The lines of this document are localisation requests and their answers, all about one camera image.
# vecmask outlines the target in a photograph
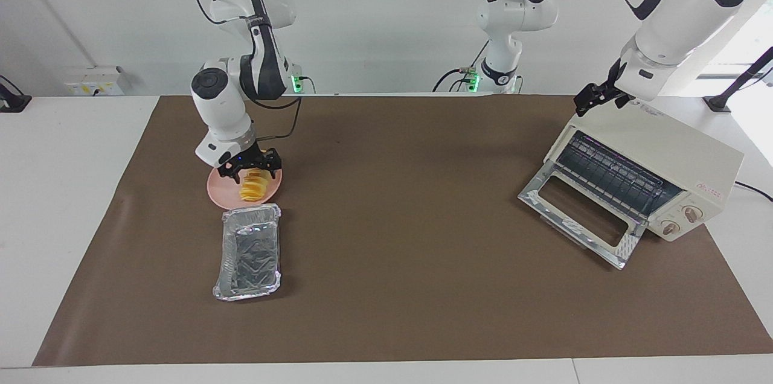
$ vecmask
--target white table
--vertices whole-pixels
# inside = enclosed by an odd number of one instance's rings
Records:
[[[157,101],[36,98],[24,114],[0,115],[0,382],[773,382],[773,354],[28,368]],[[739,180],[773,190],[773,168],[730,115],[712,114],[698,98],[654,105],[743,151]],[[773,205],[737,188],[707,226],[773,332]]]

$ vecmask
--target wire rack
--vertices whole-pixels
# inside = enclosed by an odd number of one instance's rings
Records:
[[[579,131],[556,164],[566,176],[633,219],[649,217],[665,203],[664,190],[673,187]]]

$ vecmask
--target table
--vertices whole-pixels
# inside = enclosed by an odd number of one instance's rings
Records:
[[[0,168],[0,367],[31,364],[83,253],[104,216],[158,98],[37,98],[22,115],[0,117],[4,137]],[[713,115],[696,98],[658,98],[654,105],[746,155],[739,180],[773,189],[770,164],[730,115]],[[80,205],[72,205],[77,195]],[[771,332],[773,328],[773,206],[743,189],[733,191],[726,211],[708,222],[718,247]],[[737,238],[743,237],[743,243]],[[673,372],[680,370],[679,379]],[[606,382],[629,376],[647,382],[756,382],[773,375],[773,356],[666,357],[665,359],[558,359],[507,362],[382,363],[351,365],[180,365],[2,370],[0,381],[88,382],[105,376],[152,381],[190,376],[269,377],[274,382],[365,381],[381,376],[411,382],[449,376],[445,382]]]

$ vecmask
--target yellow food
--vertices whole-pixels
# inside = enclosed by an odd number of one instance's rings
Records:
[[[248,171],[242,179],[242,186],[239,196],[244,202],[259,202],[265,197],[268,182],[271,180],[271,174],[266,170],[254,168]]]

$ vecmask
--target white wall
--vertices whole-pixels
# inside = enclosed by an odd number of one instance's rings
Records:
[[[15,40],[0,71],[39,95],[67,66],[121,65],[135,94],[182,94],[208,57],[248,46],[199,14],[193,0],[0,0],[0,34]],[[324,92],[420,92],[446,70],[469,65],[486,40],[475,24],[483,0],[295,0],[298,22],[278,31],[288,56]],[[737,20],[696,53],[672,82],[687,84],[765,0],[748,0]],[[638,27],[623,0],[558,0],[549,31],[524,34],[524,92],[577,92],[600,81]],[[6,40],[2,53],[6,54]],[[25,62],[22,68],[8,62]]]

